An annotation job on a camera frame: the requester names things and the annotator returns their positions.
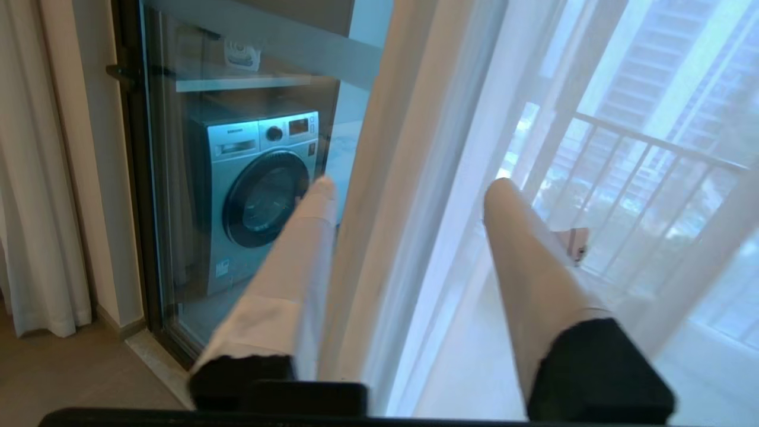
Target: wooden floor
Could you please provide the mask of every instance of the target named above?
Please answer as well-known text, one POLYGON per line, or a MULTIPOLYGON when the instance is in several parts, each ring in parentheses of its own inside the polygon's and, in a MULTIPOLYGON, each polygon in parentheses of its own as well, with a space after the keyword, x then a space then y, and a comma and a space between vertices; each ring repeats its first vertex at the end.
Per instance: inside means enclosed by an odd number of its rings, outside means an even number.
POLYGON ((0 425, 38 425, 45 414, 70 406, 182 409, 104 324, 69 338, 18 339, 0 312, 0 425))

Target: door handle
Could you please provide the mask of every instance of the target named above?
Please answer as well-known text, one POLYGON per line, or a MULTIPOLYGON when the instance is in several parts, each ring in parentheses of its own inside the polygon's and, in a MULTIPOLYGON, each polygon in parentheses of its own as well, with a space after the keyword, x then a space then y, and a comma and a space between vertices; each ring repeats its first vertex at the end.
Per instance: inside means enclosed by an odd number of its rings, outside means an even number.
POLYGON ((127 92, 134 92, 140 87, 140 72, 118 64, 107 65, 106 73, 116 79, 127 92))

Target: shelf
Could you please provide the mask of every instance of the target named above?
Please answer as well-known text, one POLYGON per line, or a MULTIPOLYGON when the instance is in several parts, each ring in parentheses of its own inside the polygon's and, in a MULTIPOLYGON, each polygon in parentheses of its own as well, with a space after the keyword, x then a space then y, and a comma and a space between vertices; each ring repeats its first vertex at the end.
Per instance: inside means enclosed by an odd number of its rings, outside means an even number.
POLYGON ((214 63, 182 68, 176 73, 176 90, 179 93, 209 90, 266 89, 268 87, 303 86, 318 78, 309 74, 287 74, 267 71, 240 70, 214 63))

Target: white curtain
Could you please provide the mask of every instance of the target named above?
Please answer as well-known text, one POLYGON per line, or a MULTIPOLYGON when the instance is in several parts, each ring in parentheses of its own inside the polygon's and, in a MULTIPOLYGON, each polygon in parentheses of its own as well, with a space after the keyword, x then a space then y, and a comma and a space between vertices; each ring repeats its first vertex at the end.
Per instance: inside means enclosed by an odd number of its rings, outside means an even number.
POLYGON ((39 11, 0 8, 0 286, 17 335, 66 337, 91 308, 39 11))

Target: front-load washing machine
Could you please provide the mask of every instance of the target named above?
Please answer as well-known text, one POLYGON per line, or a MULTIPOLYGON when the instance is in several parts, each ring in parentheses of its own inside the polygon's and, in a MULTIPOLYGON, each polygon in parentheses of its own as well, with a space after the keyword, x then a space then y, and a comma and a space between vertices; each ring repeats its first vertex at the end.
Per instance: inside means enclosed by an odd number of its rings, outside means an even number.
POLYGON ((256 273, 316 178, 318 121, 317 112, 292 108, 192 121, 190 171, 201 247, 193 294, 216 293, 256 273))

